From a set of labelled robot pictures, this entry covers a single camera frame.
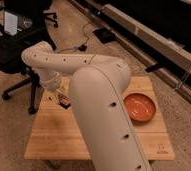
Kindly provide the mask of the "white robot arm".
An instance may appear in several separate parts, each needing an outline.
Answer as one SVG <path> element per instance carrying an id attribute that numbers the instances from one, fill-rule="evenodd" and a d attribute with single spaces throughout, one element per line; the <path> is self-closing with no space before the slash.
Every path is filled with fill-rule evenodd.
<path id="1" fill-rule="evenodd" d="M 69 100 L 96 171 L 152 171 L 123 102 L 130 67 L 121 58 L 98 54 L 61 54 L 42 41 L 21 58 L 54 92 L 70 76 Z"/>

